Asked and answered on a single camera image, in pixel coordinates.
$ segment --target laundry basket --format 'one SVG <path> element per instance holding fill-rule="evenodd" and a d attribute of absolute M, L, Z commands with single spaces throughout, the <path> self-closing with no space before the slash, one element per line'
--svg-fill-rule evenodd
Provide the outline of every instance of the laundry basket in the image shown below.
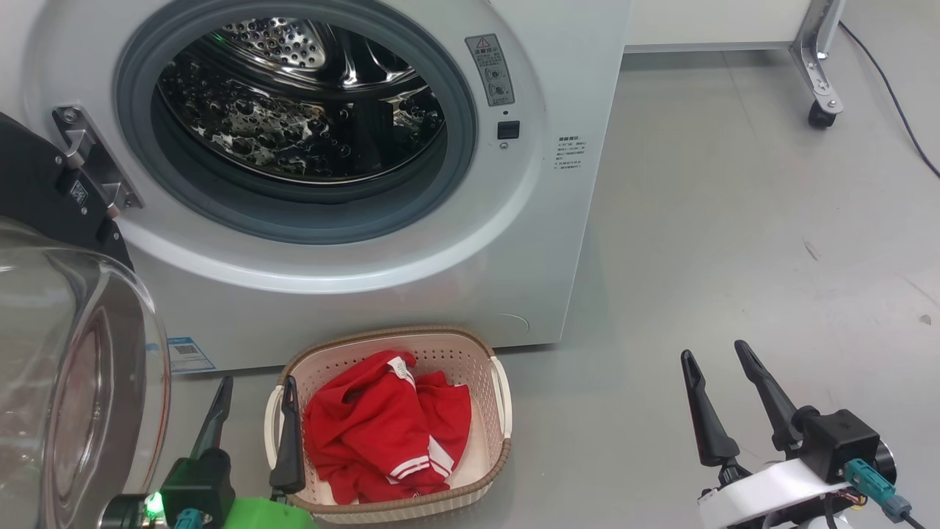
<path fill-rule="evenodd" d="M 407 500 L 337 505 L 329 483 L 321 481 L 304 454 L 306 488 L 289 496 L 292 505 L 333 523 L 372 523 L 419 518 L 470 505 L 486 494 L 509 458 L 512 404 L 506 372 L 493 351 L 477 336 L 459 329 L 408 328 L 359 334 L 312 347 L 288 363 L 268 399 L 264 445 L 268 464 L 277 461 L 284 381 L 294 377 L 303 411 L 324 384 L 374 353 L 394 350 L 415 355 L 416 375 L 443 371 L 451 384 L 470 389 L 473 418 L 463 457 L 448 478 L 450 490 Z"/>

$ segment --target white washing machine body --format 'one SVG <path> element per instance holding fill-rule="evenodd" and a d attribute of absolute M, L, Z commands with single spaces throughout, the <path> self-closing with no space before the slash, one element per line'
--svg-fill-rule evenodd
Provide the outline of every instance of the white washing machine body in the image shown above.
<path fill-rule="evenodd" d="M 53 109 L 84 109 L 142 203 L 117 221 L 171 344 L 196 345 L 185 351 L 200 351 L 211 362 L 190 367 L 278 365 L 338 335 L 415 324 L 464 326 L 493 346 L 560 339 L 629 1 L 384 1 L 458 69 L 469 93 L 464 106 L 474 112 L 472 149 L 459 184 L 426 215 L 345 244 L 297 244 L 232 228 L 184 205 L 153 177 L 160 156 L 148 161 L 131 145 L 117 85 L 130 68 L 134 42 L 170 51 L 187 45 L 174 28 L 147 44 L 143 34 L 168 4 L 7 0 L 5 13 L 18 23 L 2 38 L 0 111 L 63 145 Z M 298 4 L 345 9 L 325 0 L 229 4 L 241 9 L 230 16 L 245 17 L 235 20 Z M 187 31 L 218 20 L 199 24 Z M 478 40 L 493 35 L 498 42 Z M 475 54 L 484 44 L 501 49 L 511 104 L 490 105 Z M 421 60 L 406 58 L 415 68 Z M 504 121 L 519 122 L 517 138 L 497 136 Z"/>

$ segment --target green light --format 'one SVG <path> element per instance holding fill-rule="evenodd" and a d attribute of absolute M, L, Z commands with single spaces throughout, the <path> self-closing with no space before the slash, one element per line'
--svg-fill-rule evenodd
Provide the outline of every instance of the green light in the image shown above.
<path fill-rule="evenodd" d="M 164 514 L 164 497 L 160 492 L 154 492 L 144 501 L 144 510 L 149 518 L 157 518 Z"/>

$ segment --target black cable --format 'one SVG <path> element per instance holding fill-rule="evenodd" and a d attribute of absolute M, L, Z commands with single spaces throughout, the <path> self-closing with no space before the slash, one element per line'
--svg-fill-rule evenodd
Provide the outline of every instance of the black cable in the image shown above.
<path fill-rule="evenodd" d="M 832 494 L 826 494 L 822 499 L 822 507 L 825 508 L 825 523 L 829 529 L 838 529 L 836 526 L 836 517 L 832 512 Z"/>
<path fill-rule="evenodd" d="M 914 147 L 917 149 L 917 153 L 920 154 L 920 159 L 923 160 L 925 164 L 927 164 L 927 167 L 933 171 L 933 174 L 935 174 L 937 178 L 940 178 L 940 169 L 937 169 L 933 162 L 931 162 L 931 159 L 927 157 L 927 154 L 924 153 L 924 150 L 920 148 L 920 143 L 917 142 L 917 138 L 914 136 L 914 132 L 911 130 L 911 125 L 907 122 L 907 116 L 905 116 L 904 111 L 901 110 L 901 104 L 898 103 L 898 98 L 894 95 L 894 89 L 891 87 L 891 83 L 888 82 L 885 71 L 881 69 L 881 66 L 878 65 L 878 61 L 875 60 L 875 57 L 871 56 L 869 49 L 865 47 L 865 44 L 863 44 L 858 37 L 855 36 L 855 33 L 853 33 L 851 29 L 846 27 L 846 25 L 842 22 L 839 22 L 838 26 L 841 27 L 842 31 L 845 31 L 849 37 L 852 37 L 852 40 L 854 40 L 855 43 L 858 44 L 858 47 L 860 47 L 862 51 L 865 52 L 865 55 L 869 56 L 871 64 L 874 65 L 875 69 L 882 76 L 882 81 L 885 81 L 885 88 L 887 88 L 887 93 L 891 94 L 891 100 L 894 101 L 894 107 L 898 109 L 898 115 L 901 116 L 901 121 L 904 122 L 904 128 L 907 129 L 907 135 L 910 136 L 911 141 L 914 142 Z"/>
<path fill-rule="evenodd" d="M 914 529 L 927 529 L 926 527 L 921 525 L 920 522 L 918 522 L 917 520 L 914 520 L 914 517 L 911 516 L 910 511 L 902 512 L 901 518 L 903 518 L 904 521 L 910 523 L 911 527 L 914 527 Z"/>

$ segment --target white basket handle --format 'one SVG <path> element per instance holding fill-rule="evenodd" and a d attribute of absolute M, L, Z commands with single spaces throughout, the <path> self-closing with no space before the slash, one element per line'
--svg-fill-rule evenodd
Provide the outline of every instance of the white basket handle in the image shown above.
<path fill-rule="evenodd" d="M 496 393 L 496 410 L 499 412 L 500 429 L 503 430 L 503 439 L 512 437 L 512 397 L 509 394 L 509 379 L 503 362 L 497 357 L 490 357 L 493 363 L 493 390 Z"/>
<path fill-rule="evenodd" d="M 277 465 L 277 447 L 281 444 L 281 428 L 278 425 L 284 424 L 284 414 L 281 413 L 281 398 L 284 396 L 284 386 L 278 384 L 274 386 L 271 396 L 268 397 L 268 405 L 264 408 L 264 452 L 268 457 L 268 466 L 271 470 Z"/>

